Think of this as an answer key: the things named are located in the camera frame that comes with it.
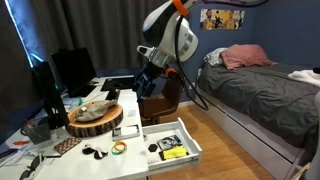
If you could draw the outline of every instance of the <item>gray bedsheet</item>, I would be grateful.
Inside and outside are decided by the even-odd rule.
[[[296,147],[313,152],[318,114],[314,97],[320,88],[287,77],[303,67],[276,65],[226,70],[206,64],[198,86]]]

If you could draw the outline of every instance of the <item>wood slice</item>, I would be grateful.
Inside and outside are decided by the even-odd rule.
[[[93,105],[95,102],[87,103],[72,110],[69,114],[69,124],[67,131],[75,137],[93,137],[111,131],[120,124],[123,118],[123,110],[119,104],[111,106],[107,113],[101,118],[88,122],[79,122],[75,120],[78,110],[83,106]]]

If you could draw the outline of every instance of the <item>desk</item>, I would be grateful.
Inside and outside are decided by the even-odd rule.
[[[83,102],[104,100],[108,92],[101,92],[101,86],[105,78],[96,78],[98,86],[89,96],[83,98]],[[44,165],[35,180],[55,179],[55,180],[102,180],[102,179],[145,179],[146,176],[164,172],[191,164],[197,164],[201,159],[201,148],[187,133],[181,120],[177,123],[168,123],[166,125],[155,125],[154,127],[141,127],[136,94],[132,90],[121,90],[118,103],[123,108],[123,120],[119,126],[138,124],[140,132],[148,135],[148,141],[144,141],[143,133],[135,138],[123,140],[128,150],[121,155],[113,155],[111,148],[114,142],[111,138],[111,132],[90,138],[82,138],[82,142],[73,149],[64,154],[61,158],[55,158],[50,165]],[[152,156],[146,150],[146,146],[156,142],[161,136],[177,134],[187,148],[189,155],[172,160],[158,161],[148,164],[148,155]],[[49,146],[39,148],[41,151],[54,152],[53,146],[70,136],[64,128],[56,130],[52,137],[53,141]],[[91,144],[94,147],[101,147],[109,152],[109,155],[101,160],[95,160],[93,154],[83,155],[82,148],[85,144]],[[5,179],[19,179],[24,171],[25,165],[0,168],[0,177],[9,177]]]

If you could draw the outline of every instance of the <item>chair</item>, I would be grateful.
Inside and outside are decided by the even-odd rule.
[[[160,94],[151,95],[139,103],[140,116],[159,123],[159,117],[174,113],[180,102],[183,80],[177,72],[170,72]]]

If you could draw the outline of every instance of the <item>white drawer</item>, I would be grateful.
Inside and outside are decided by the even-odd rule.
[[[142,130],[143,134],[147,135],[145,145],[149,166],[148,175],[200,163],[202,149],[189,135],[180,118],[176,122],[147,126],[143,127]],[[148,147],[151,144],[157,144],[158,140],[171,135],[177,135],[180,138],[182,145],[187,149],[189,155],[162,161],[159,155],[161,151],[160,147],[158,147],[156,152],[150,152]]]

